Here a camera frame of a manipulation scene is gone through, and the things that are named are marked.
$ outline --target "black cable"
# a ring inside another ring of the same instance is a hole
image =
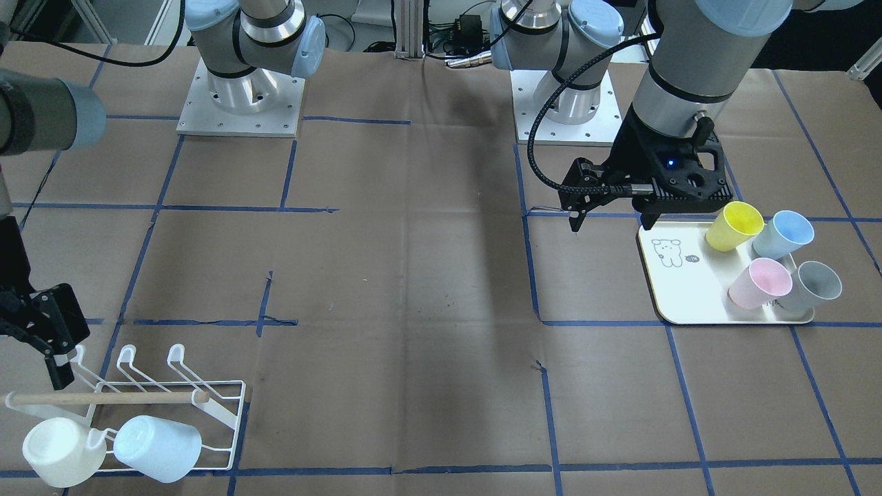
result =
[[[392,18],[392,43],[394,43],[392,51],[398,53],[398,25],[395,24],[395,0],[389,0],[389,4],[392,5],[392,12],[389,14]]]
[[[563,184],[555,183],[554,181],[549,179],[547,176],[545,176],[542,173],[542,171],[539,170],[539,166],[536,165],[536,157],[534,155],[534,145],[535,145],[535,141],[536,141],[536,133],[539,131],[539,125],[542,123],[543,118],[545,118],[545,115],[548,114],[548,111],[551,109],[551,107],[554,106],[554,102],[557,100],[557,98],[560,96],[560,94],[563,93],[564,90],[573,81],[576,80],[576,78],[578,78],[579,76],[584,74],[585,71],[587,71],[588,69],[591,69],[591,67],[593,67],[594,65],[599,63],[601,60],[603,60],[604,58],[606,58],[608,56],[611,56],[612,54],[618,52],[621,49],[626,49],[626,48],[633,46],[633,45],[639,45],[640,43],[645,43],[650,40],[657,40],[661,36],[662,35],[658,34],[658,33],[647,34],[644,36],[638,36],[636,38],[631,38],[630,40],[627,40],[627,41],[622,41],[621,43],[617,44],[615,47],[604,50],[603,52],[598,54],[596,57],[592,58],[591,60],[582,64],[581,67],[576,69],[576,71],[569,78],[567,78],[563,83],[560,84],[560,86],[557,87],[557,89],[554,91],[554,93],[551,94],[551,96],[548,98],[548,100],[545,101],[545,104],[542,105],[541,109],[539,109],[539,113],[536,115],[536,119],[533,121],[533,127],[530,128],[530,134],[527,137],[527,161],[530,164],[530,169],[533,171],[533,173],[536,175],[536,177],[538,177],[539,180],[542,181],[546,186],[548,186],[549,188],[553,188],[555,190],[558,190],[560,192],[565,192],[565,193],[570,193],[570,194],[575,194],[575,195],[582,195],[582,196],[584,196],[584,195],[603,195],[603,194],[608,194],[610,192],[624,192],[625,191],[625,188],[623,186],[593,186],[593,187],[576,188],[576,187],[572,187],[572,186],[564,186]]]
[[[49,164],[49,168],[46,169],[46,174],[43,175],[42,181],[40,181],[40,186],[37,187],[37,192],[34,193],[34,198],[31,199],[31,204],[27,206],[27,210],[25,211],[25,215],[21,218],[21,222],[19,225],[22,229],[25,227],[25,222],[27,222],[27,216],[31,214],[31,210],[34,209],[34,205],[37,203],[37,197],[40,196],[40,193],[43,191],[43,186],[46,185],[46,181],[49,180],[49,173],[52,172],[52,169],[55,168],[55,165],[58,161],[53,160],[52,163]]]
[[[349,19],[346,19],[345,17],[343,17],[343,16],[341,16],[341,15],[337,15],[337,14],[322,14],[322,15],[318,16],[318,18],[319,18],[319,19],[324,19],[324,18],[337,18],[337,19],[343,19],[343,20],[345,20],[346,23],[349,24],[349,29],[352,30],[352,42],[349,43],[349,48],[347,48],[346,51],[349,51],[349,50],[352,49],[352,46],[355,45],[355,26],[353,26],[352,21],[350,21]]]
[[[24,32],[19,31],[18,29],[10,28],[10,31],[12,31],[13,33],[15,33],[19,36],[22,36],[26,40],[41,41],[43,43],[48,43],[48,44],[52,45],[53,47],[65,49],[65,50],[67,50],[69,52],[73,52],[77,55],[86,56],[86,57],[92,58],[94,60],[100,60],[100,61],[106,62],[108,64],[121,65],[123,67],[149,67],[151,65],[156,65],[156,64],[162,62],[163,60],[167,59],[168,56],[171,55],[171,52],[174,51],[175,45],[177,45],[177,41],[181,38],[181,33],[183,32],[183,12],[184,12],[184,0],[181,0],[181,10],[180,10],[180,14],[179,14],[178,21],[177,21],[177,29],[175,30],[175,37],[172,38],[171,43],[168,45],[168,48],[166,48],[166,50],[164,52],[162,52],[162,55],[156,57],[153,60],[147,60],[145,62],[128,62],[128,61],[124,61],[124,60],[115,60],[113,58],[106,58],[104,56],[91,54],[89,52],[85,52],[80,49],[75,49],[73,47],[69,47],[69,46],[64,45],[62,43],[59,43],[58,41],[50,40],[49,38],[44,38],[42,36],[37,36],[35,34],[24,33]]]
[[[493,3],[495,3],[495,2],[496,2],[496,0],[484,0],[483,2],[478,2],[477,4],[474,4],[474,5],[472,5],[471,7],[467,8],[465,12],[462,12],[462,13],[460,14],[460,16],[464,16],[464,15],[468,14],[472,9],[474,9],[474,8],[477,7],[478,5],[493,4]]]

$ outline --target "blue tape line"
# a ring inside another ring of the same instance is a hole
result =
[[[179,116],[108,116],[108,119],[129,119],[146,121],[176,121]]]
[[[661,327],[660,320],[543,320],[549,327]]]
[[[357,123],[357,124],[397,124],[410,125],[410,121],[395,121],[384,119],[351,119],[348,117],[331,117],[331,116],[305,116],[304,121],[334,121],[337,123]]]
[[[400,474],[498,474],[512,472],[551,472],[550,465],[541,463],[528,465],[450,465],[438,467],[420,467],[419,469],[396,470]]]
[[[551,387],[549,386],[549,371],[539,360],[539,371],[542,373],[542,396],[545,399],[545,420],[549,426],[549,444],[551,445],[551,473],[554,474],[554,488],[557,496],[564,496],[564,484],[560,477],[560,458],[557,455],[557,432],[554,428],[554,412],[551,409]]]
[[[256,326],[256,320],[189,320],[189,319],[135,319],[134,326]]]
[[[237,477],[277,477],[277,476],[390,476],[392,467],[353,467],[348,469],[306,468],[306,469],[241,469]]]
[[[14,207],[28,207],[30,203],[13,203]],[[84,208],[94,210],[153,210],[156,205],[127,205],[123,203],[34,203],[34,208]]]
[[[809,322],[803,327],[882,327],[882,322]]]
[[[223,205],[164,205],[162,210],[196,212],[278,212],[277,207],[234,207]]]
[[[852,473],[851,466],[848,464],[848,458],[846,458],[845,456],[845,449],[842,448],[842,443],[839,440],[839,434],[836,433],[836,428],[833,426],[833,420],[830,418],[830,413],[827,411],[826,404],[824,403],[824,398],[823,396],[821,396],[821,390],[820,387],[818,387],[818,382],[815,380],[814,373],[811,372],[811,367],[809,366],[809,358],[805,355],[803,343],[799,340],[799,334],[796,332],[796,327],[790,326],[790,335],[793,336],[793,343],[796,345],[796,351],[799,352],[799,359],[803,361],[805,374],[809,376],[811,390],[814,391],[815,399],[818,400],[818,406],[821,408],[821,413],[824,414],[824,421],[827,424],[827,429],[830,430],[830,437],[833,438],[833,444],[836,446],[836,452],[839,453],[839,459],[842,463],[843,468],[845,468],[845,474],[848,476],[848,481],[851,483],[851,490],[855,493],[855,496],[860,496],[861,490],[857,488],[855,475]]]
[[[150,239],[153,237],[153,229],[156,227],[156,219],[157,217],[159,217],[160,211],[162,210],[162,202],[165,200],[165,195],[168,192],[168,185],[171,183],[171,177],[175,173],[175,165],[177,165],[177,159],[181,155],[183,139],[183,135],[181,135],[177,139],[177,147],[175,147],[175,153],[172,154],[171,163],[168,165],[168,172],[166,173],[165,181],[162,183],[160,196],[156,200],[156,206],[153,209],[153,216],[150,219],[150,227],[147,228],[147,232],[144,234],[144,241],[141,243],[141,251],[138,253],[138,260],[135,262],[135,268],[131,272],[129,286],[128,288],[126,288],[125,297],[123,298],[123,305],[120,307],[119,315],[116,317],[116,326],[114,327],[113,334],[110,336],[110,342],[108,342],[108,350],[107,353],[104,355],[104,363],[101,365],[102,377],[105,377],[107,375],[108,368],[110,367],[110,356],[113,353],[113,348],[116,346],[116,339],[119,337],[119,330],[123,326],[125,311],[129,307],[131,294],[135,290],[135,282],[138,280],[138,274],[140,274],[141,266],[144,264],[144,257],[147,255],[147,246],[150,244]]]
[[[830,186],[833,187],[833,192],[836,194],[836,198],[842,205],[842,209],[845,210],[845,215],[847,215],[848,218],[851,220],[851,226],[855,229],[857,237],[860,238],[861,243],[863,244],[863,248],[867,251],[867,253],[870,254],[870,259],[872,260],[873,265],[876,267],[876,272],[882,271],[882,269],[879,268],[879,263],[876,255],[870,248],[870,244],[867,243],[866,238],[863,237],[863,232],[861,232],[861,228],[858,227],[857,222],[855,222],[855,216],[851,214],[851,210],[848,208],[848,204],[845,203],[845,197],[842,196],[842,193],[839,191],[839,187],[833,180],[833,175],[830,174],[830,169],[827,167],[826,162],[824,161],[824,157],[821,156],[821,152],[820,150],[818,150],[818,146],[815,145],[815,140],[812,139],[811,135],[809,134],[809,128],[805,127],[805,122],[803,121],[802,116],[799,115],[799,111],[796,110],[796,105],[793,103],[793,100],[790,99],[790,94],[787,93],[787,88],[784,87],[784,83],[778,76],[777,71],[772,71],[772,75],[774,76],[775,82],[778,83],[778,87],[781,89],[781,93],[787,100],[787,104],[790,106],[790,110],[793,111],[793,115],[796,117],[796,121],[799,123],[799,127],[802,128],[805,138],[808,139],[809,145],[811,146],[811,151],[815,153],[815,157],[818,159],[818,163],[821,164],[821,168],[824,170],[824,175],[827,178],[827,182],[829,182]]]
[[[520,214],[527,215],[529,212],[527,211],[527,199],[525,198],[524,193],[524,173],[520,170],[520,150],[518,149],[518,144],[515,143],[512,145],[514,149],[514,171],[518,175],[518,194],[520,195]]]
[[[0,478],[35,478],[39,477],[33,470],[0,470]]]
[[[569,212],[555,210],[529,210],[528,217],[569,217]],[[608,218],[608,219],[633,219],[634,214],[625,214],[622,212],[588,212],[586,217]]]
[[[817,467],[842,465],[839,458],[785,458],[780,460],[715,460],[708,462],[712,469],[742,469],[748,467]]]
[[[110,53],[110,47],[111,47],[111,46],[112,46],[112,45],[108,45],[108,46],[104,49],[104,58],[107,58],[108,54]],[[101,69],[104,69],[104,61],[103,61],[103,60],[101,60],[101,61],[98,62],[98,67],[95,67],[95,74],[92,75],[92,80],[89,81],[89,89],[94,89],[94,88],[95,88],[95,83],[98,82],[98,76],[101,75]]]
[[[245,428],[248,427],[248,413],[251,410],[251,403],[245,402],[242,406],[242,421],[239,424],[239,439],[235,445],[235,453],[233,453],[233,469],[230,471],[229,483],[227,485],[227,496],[234,496],[235,482],[239,472],[239,462],[242,461],[242,450],[245,445]]]
[[[294,174],[294,157],[297,155],[297,140],[291,142],[291,153],[288,154],[288,170],[285,172],[285,185],[281,190],[281,201],[279,208],[285,207],[288,201],[288,190],[291,188],[291,175]]]
[[[533,300],[533,313],[539,317],[539,292],[536,290],[536,272],[533,265],[533,247],[530,246],[530,226],[527,222],[527,203],[524,196],[524,176],[520,171],[520,150],[518,144],[512,145],[514,150],[514,170],[518,176],[518,194],[520,195],[521,223],[524,229],[524,246],[527,251],[527,274],[530,277],[530,298]]]
[[[683,392],[683,400],[686,403],[686,414],[689,416],[689,424],[692,427],[692,436],[695,438],[695,448],[699,452],[699,461],[701,462],[701,471],[705,474],[705,484],[707,486],[708,496],[714,496],[714,481],[711,479],[710,465],[707,463],[705,455],[705,446],[701,442],[699,434],[699,423],[695,418],[695,410],[692,409],[692,399],[689,397],[689,388],[686,386],[686,376],[683,374],[683,366],[680,363],[680,354],[676,350],[676,342],[674,341],[674,331],[670,326],[665,326],[665,333],[668,335],[668,345],[670,346],[670,354],[674,358],[674,367],[676,368],[676,377],[680,381],[680,390]]]
[[[264,327],[294,327],[298,326],[299,324],[300,320],[297,319],[269,319],[264,321]]]
[[[686,470],[700,469],[701,462],[643,462],[643,463],[567,463],[563,472],[611,472],[620,470]]]
[[[533,247],[530,245],[530,226],[527,216],[520,218],[524,227],[524,245],[527,248],[527,273],[530,276],[530,297],[533,299],[533,313],[539,319],[542,315],[539,313],[539,290],[536,288],[536,270],[533,265]]]
[[[270,287],[273,285],[273,271],[270,271],[269,277],[266,278],[264,286],[264,297],[260,300],[260,312],[258,313],[258,337],[264,335],[264,316],[266,315],[266,306],[270,302]]]
[[[187,212],[282,212],[286,214],[333,214],[339,208],[296,208],[296,207],[225,207],[222,205],[166,205],[162,210]]]
[[[744,195],[741,194],[741,188],[738,187],[738,182],[735,180],[735,172],[732,171],[732,165],[726,160],[726,171],[729,173],[729,179],[732,180],[732,187],[735,188],[735,195],[739,200],[744,201]]]

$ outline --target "tray logo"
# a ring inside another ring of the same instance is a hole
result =
[[[683,266],[679,239],[654,239],[653,248],[665,267]]]

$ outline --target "light blue mug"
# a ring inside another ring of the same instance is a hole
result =
[[[805,217],[792,210],[781,210],[753,238],[753,251],[760,257],[780,259],[815,238],[815,229]]]

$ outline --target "white mug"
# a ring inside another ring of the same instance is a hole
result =
[[[40,422],[21,445],[25,460],[52,487],[71,487],[90,478],[107,449],[103,431],[63,417]]]
[[[113,442],[117,460],[165,484],[193,470],[201,451],[196,427],[148,415],[129,419]]]

